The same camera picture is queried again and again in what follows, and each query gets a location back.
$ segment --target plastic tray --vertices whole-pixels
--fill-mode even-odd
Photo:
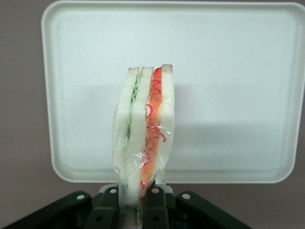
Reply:
[[[42,40],[55,172],[115,182],[112,117],[127,69],[173,65],[167,183],[274,183],[293,170],[304,93],[296,3],[59,1]]]

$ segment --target metal screw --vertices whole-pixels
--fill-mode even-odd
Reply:
[[[184,193],[184,194],[182,194],[182,198],[183,199],[190,199],[191,196],[189,194],[187,194],[187,193]]]
[[[158,192],[160,192],[160,190],[158,188],[156,188],[156,187],[152,188],[152,193],[158,193]]]
[[[76,199],[84,199],[84,198],[85,198],[85,195],[83,195],[83,194],[80,194],[76,197]]]
[[[111,194],[114,194],[114,193],[116,193],[118,190],[116,190],[115,188],[113,188],[113,189],[110,189],[110,193]]]

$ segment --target wrapped sandwich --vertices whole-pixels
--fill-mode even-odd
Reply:
[[[165,167],[174,131],[173,67],[130,68],[113,119],[120,207],[140,206]]]

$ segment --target screw hole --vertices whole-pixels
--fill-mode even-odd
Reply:
[[[102,221],[103,220],[103,217],[102,216],[98,216],[96,219],[95,219],[96,221]]]
[[[84,199],[85,198],[85,195],[84,194],[80,194],[76,197],[76,199]]]

